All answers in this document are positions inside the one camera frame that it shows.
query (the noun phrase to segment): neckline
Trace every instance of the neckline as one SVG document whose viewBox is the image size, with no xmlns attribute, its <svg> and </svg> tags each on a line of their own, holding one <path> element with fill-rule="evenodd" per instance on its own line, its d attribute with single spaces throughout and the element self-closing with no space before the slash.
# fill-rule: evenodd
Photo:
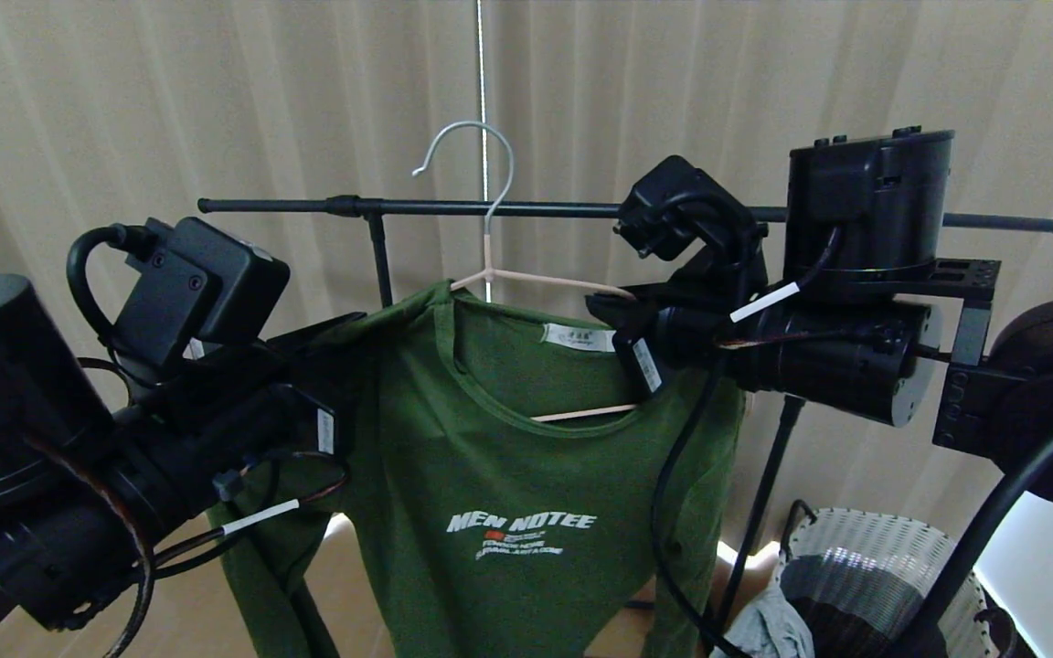
<svg viewBox="0 0 1053 658">
<path fill-rule="evenodd" d="M 517 318 L 517 320 L 523 320 L 531 323 L 543 324 L 547 322 L 557 322 L 572 326 L 585 326 L 590 330 L 602 330 L 603 326 L 580 320 L 572 320 L 571 318 L 528 312 L 522 308 L 509 307 L 509 305 L 480 302 L 477 301 L 476 297 L 468 299 L 465 293 L 460 293 L 459 295 L 457 293 L 450 293 L 450 295 L 446 296 L 446 299 L 434 304 L 433 313 L 436 344 L 438 344 L 438 356 L 441 358 L 442 366 L 444 370 L 450 372 L 452 378 L 462 388 L 462 391 L 465 392 L 465 395 L 468 395 L 469 398 L 473 399 L 476 404 L 485 410 L 485 413 L 489 413 L 489 415 L 506 422 L 509 425 L 523 430 L 525 433 L 542 437 L 570 439 L 603 437 L 608 434 L 618 433 L 619 430 L 630 427 L 631 425 L 634 425 L 636 421 L 651 415 L 649 410 L 652 408 L 653 401 L 661 397 L 662 392 L 657 393 L 655 398 L 649 400 L 644 404 L 640 404 L 640 406 L 632 410 L 632 412 L 627 412 L 622 417 L 605 422 L 605 424 L 602 425 L 590 425 L 588 427 L 563 427 L 548 424 L 548 422 L 539 422 L 538 420 L 532 419 L 530 416 L 523 416 L 521 413 L 515 412 L 515 410 L 502 404 L 501 401 L 498 401 L 494 396 L 490 395 L 485 388 L 481 387 L 481 384 L 476 382 L 473 375 L 469 374 L 469 372 L 461 371 L 457 367 L 454 351 L 457 341 L 455 314 L 459 313 L 459 307 L 463 307 L 465 304 L 481 304 L 481 312 L 483 313 L 493 312 L 498 315 Z M 587 358 L 588 356 L 590 355 L 582 353 L 572 354 L 573 358 Z"/>
</svg>

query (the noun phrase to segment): clothing rack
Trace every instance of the clothing rack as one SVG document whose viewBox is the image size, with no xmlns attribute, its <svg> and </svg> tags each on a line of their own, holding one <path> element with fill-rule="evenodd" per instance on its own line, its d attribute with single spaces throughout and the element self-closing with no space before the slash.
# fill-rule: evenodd
<svg viewBox="0 0 1053 658">
<path fill-rule="evenodd" d="M 619 204 L 563 204 L 548 201 L 502 201 L 495 208 L 498 217 L 561 217 L 570 219 L 615 219 Z M 389 271 L 389 246 L 384 242 L 385 214 L 413 216 L 480 217 L 490 210 L 485 201 L 432 201 L 420 199 L 367 199 L 340 195 L 327 199 L 198 199 L 202 213 L 272 212 L 326 213 L 338 217 L 363 218 L 369 222 L 372 257 L 376 261 L 380 303 L 392 305 L 392 275 Z M 787 208 L 776 205 L 754 205 L 753 220 L 781 224 L 787 221 Z M 1053 219 L 1033 217 L 989 216 L 989 214 L 946 213 L 941 225 L 953 228 L 1000 228 L 1053 233 Z"/>
</svg>

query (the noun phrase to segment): clothes hanger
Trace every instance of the clothes hanger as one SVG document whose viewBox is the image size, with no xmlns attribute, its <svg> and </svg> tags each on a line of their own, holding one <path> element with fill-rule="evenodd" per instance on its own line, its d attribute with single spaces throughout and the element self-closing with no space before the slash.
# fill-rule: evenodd
<svg viewBox="0 0 1053 658">
<path fill-rule="evenodd" d="M 494 203 L 490 204 L 490 210 L 485 212 L 485 217 L 481 218 L 481 263 L 483 266 L 477 274 L 472 274 L 468 278 L 455 280 L 451 291 L 459 291 L 461 287 L 466 287 L 469 284 L 476 282 L 477 280 L 485 280 L 485 301 L 490 302 L 490 288 L 494 282 L 494 278 L 512 279 L 512 280 L 533 280 L 536 283 L 547 283 L 552 286 L 568 286 L 568 287 L 582 287 L 588 288 L 588 291 L 596 291 L 598 293 L 607 293 L 608 295 L 619 295 L 627 297 L 630 300 L 634 300 L 635 296 L 632 293 L 625 291 L 623 287 L 605 286 L 603 283 L 592 283 L 589 280 L 574 280 L 574 279 L 559 279 L 555 276 L 540 276 L 538 274 L 524 274 L 523 272 L 510 272 L 506 270 L 498 270 L 494 266 L 493 250 L 490 248 L 490 220 L 494 217 L 494 212 L 498 208 L 498 204 L 502 203 L 502 200 L 506 198 L 506 192 L 510 192 L 510 184 L 514 183 L 515 180 L 515 151 L 510 146 L 510 141 L 506 139 L 498 128 L 494 128 L 493 125 L 481 123 L 481 121 L 455 121 L 450 125 L 444 126 L 436 137 L 433 138 L 433 142 L 430 142 L 430 149 L 425 153 L 425 161 L 421 163 L 421 166 L 414 168 L 413 175 L 420 176 L 423 171 L 430 166 L 430 162 L 433 159 L 433 154 L 438 149 L 438 144 L 441 142 L 441 138 L 448 134 L 453 133 L 456 128 L 466 128 L 472 126 L 472 128 L 480 128 L 486 131 L 498 138 L 499 142 L 502 142 L 502 146 L 506 149 L 506 161 L 509 161 L 509 166 L 506 166 L 506 183 L 502 185 L 502 192 L 498 193 L 498 196 L 494 199 Z M 564 413 L 549 413 L 547 416 L 535 416 L 531 420 L 539 422 L 553 422 L 556 420 L 569 420 L 572 418 L 588 418 L 591 416 L 603 416 L 607 413 L 622 413 L 632 412 L 636 408 L 636 404 L 619 404 L 615 406 L 603 406 L 599 408 L 585 408 L 582 412 L 564 412 Z"/>
</svg>

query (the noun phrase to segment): robotic arm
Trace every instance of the robotic arm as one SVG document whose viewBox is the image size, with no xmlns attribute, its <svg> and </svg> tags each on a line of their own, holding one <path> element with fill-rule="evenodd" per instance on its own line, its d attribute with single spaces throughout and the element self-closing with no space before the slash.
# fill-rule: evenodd
<svg viewBox="0 0 1053 658">
<path fill-rule="evenodd" d="M 590 311 L 618 330 L 615 348 L 640 395 L 664 372 L 719 366 L 749 392 L 786 392 L 900 426 L 925 396 L 932 362 L 948 362 L 933 442 L 1014 475 L 1053 433 L 1053 302 L 1016 318 L 984 356 L 1000 263 L 937 258 L 937 238 L 943 222 L 1053 232 L 1053 220 L 945 216 L 952 138 L 901 128 L 795 149 L 787 208 L 749 208 L 673 156 L 622 204 L 503 204 L 500 214 L 615 217 L 641 257 L 665 260 L 701 239 L 668 282 L 631 287 L 635 302 L 589 297 Z M 358 197 L 199 207 L 370 219 L 486 210 Z M 770 284 L 760 240 L 782 220 L 782 282 Z M 87 255 L 100 245 L 125 252 L 141 274 L 114 322 L 86 282 Z M 243 471 L 282 446 L 313 450 L 318 413 L 346 417 L 334 441 L 337 455 L 350 448 L 351 373 L 363 356 L 311 338 L 359 314 L 260 341 L 287 278 L 285 263 L 197 218 L 76 240 L 73 297 L 133 397 L 110 415 L 31 283 L 0 275 L 0 587 L 35 620 L 82 627 L 134 583 L 151 592 L 152 580 L 180 572 L 166 565 L 179 553 L 150 546 L 229 499 Z M 936 344 L 936 307 L 895 295 L 962 300 L 952 351 Z M 220 348 L 191 361 L 181 356 L 191 340 Z M 1039 466 L 1022 490 L 1053 500 L 1053 461 Z"/>
</svg>

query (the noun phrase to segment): curtain fold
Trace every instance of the curtain fold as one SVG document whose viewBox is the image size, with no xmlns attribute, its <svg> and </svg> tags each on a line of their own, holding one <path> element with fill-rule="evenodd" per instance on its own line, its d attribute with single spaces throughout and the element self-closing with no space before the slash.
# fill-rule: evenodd
<svg viewBox="0 0 1053 658">
<path fill-rule="evenodd" d="M 63 280 L 93 225 L 175 222 L 198 197 L 480 198 L 476 131 L 410 178 L 436 129 L 479 116 L 476 28 L 471 1 L 0 3 L 0 271 L 31 276 L 76 353 L 99 356 Z M 1053 4 L 484 3 L 481 28 L 489 120 L 518 154 L 510 199 L 619 201 L 681 154 L 744 203 L 783 204 L 790 148 L 922 124 L 957 129 L 950 212 L 1053 216 Z M 490 141 L 492 196 L 502 162 Z M 292 266 L 267 336 L 379 307 L 363 221 L 207 219 Z M 695 251 L 640 260 L 611 223 L 496 220 L 498 262 L 630 284 Z M 397 297 L 481 266 L 477 218 L 385 224 Z M 773 276 L 781 242 L 773 228 Z M 994 336 L 1053 299 L 1053 236 L 947 230 L 939 251 L 1002 261 Z M 88 274 L 113 315 L 133 272 L 102 254 Z M 500 283 L 497 297 L 585 315 L 576 292 Z M 998 475 L 933 448 L 938 391 L 903 430 L 810 405 L 768 529 L 806 497 L 959 534 Z M 779 405 L 757 396 L 747 422 L 729 542 Z"/>
</svg>

